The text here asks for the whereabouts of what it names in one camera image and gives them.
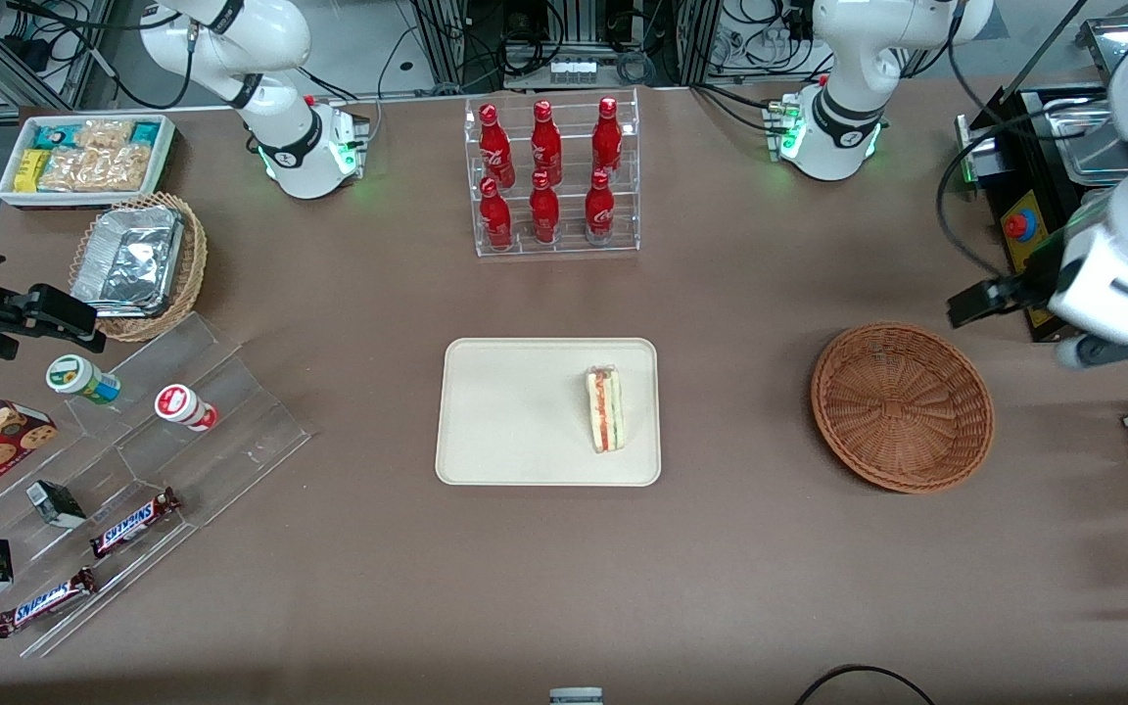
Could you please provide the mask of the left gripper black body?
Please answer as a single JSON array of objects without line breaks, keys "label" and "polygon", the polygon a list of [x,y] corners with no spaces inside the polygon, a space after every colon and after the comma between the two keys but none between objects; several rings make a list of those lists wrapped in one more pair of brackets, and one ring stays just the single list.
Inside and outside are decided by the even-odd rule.
[{"label": "left gripper black body", "polygon": [[1059,284],[1061,258],[1026,258],[1019,272],[1019,307],[1045,309]]}]

